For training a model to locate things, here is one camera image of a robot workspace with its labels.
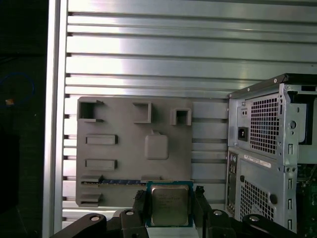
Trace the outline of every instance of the ventilation grille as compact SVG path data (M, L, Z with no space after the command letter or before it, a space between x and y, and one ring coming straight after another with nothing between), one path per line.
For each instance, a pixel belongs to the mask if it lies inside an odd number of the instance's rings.
M240 220L246 215L259 214L274 221L274 209L268 205L268 194L250 182L241 186Z
M276 98L253 102L250 134L252 149L270 154L276 153L276 137L279 134L277 112L278 103Z

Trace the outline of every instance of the label sticker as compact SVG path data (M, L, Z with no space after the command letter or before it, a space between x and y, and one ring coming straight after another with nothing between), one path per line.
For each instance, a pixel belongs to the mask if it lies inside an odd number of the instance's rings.
M265 166L265 167L267 167L267 168L271 168L271 164L268 163L268 162L265 162L265 161L263 161L263 160L259 160L259 159L253 158L253 157L248 156L248 155L244 155L244 158L245 158L246 160L252 161L252 162L254 162L254 163L257 163L257 164L259 164L259 165Z

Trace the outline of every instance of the green circuit board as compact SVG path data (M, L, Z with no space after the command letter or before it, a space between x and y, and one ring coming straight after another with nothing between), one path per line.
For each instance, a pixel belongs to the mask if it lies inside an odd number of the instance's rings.
M317 165L299 165L297 182L297 234L317 238Z

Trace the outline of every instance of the screw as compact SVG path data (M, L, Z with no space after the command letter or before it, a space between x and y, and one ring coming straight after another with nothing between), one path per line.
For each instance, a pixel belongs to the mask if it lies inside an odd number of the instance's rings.
M92 220L93 222L98 221L99 219L100 219L100 217L97 217L97 216L90 218L90 220Z
M220 211L214 211L213 212L216 216L221 216L222 215L222 212L220 212Z
M253 222L258 222L259 218L255 217L255 216L250 216L250 220Z

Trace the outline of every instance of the silver computer case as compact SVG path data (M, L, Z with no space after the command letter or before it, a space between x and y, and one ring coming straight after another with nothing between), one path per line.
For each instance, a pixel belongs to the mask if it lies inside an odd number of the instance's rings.
M296 232L297 164L317 164L316 79L285 74L229 95L226 207L237 220L261 214Z

